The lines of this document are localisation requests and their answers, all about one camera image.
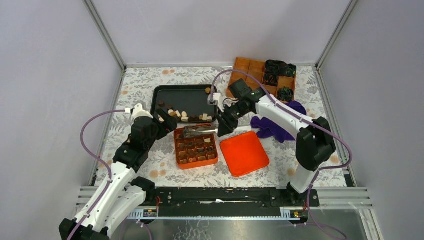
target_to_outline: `baking tray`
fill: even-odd
[[[213,115],[212,122],[214,122],[217,117],[217,106],[208,105],[208,94],[206,94],[205,89],[210,88],[212,85],[161,85],[154,89],[153,99],[151,102],[150,114],[152,114],[156,119],[159,119],[156,109],[160,108],[158,103],[160,101],[165,103],[165,106],[162,109],[167,113],[168,105],[173,106],[174,111],[179,111],[180,113],[186,112],[188,117],[196,115],[207,114],[208,116]],[[179,124],[193,124],[193,123],[211,123],[210,121],[178,121]]]

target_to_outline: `red lid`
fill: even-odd
[[[270,164],[261,141],[253,131],[224,140],[220,146],[234,177],[249,174]]]

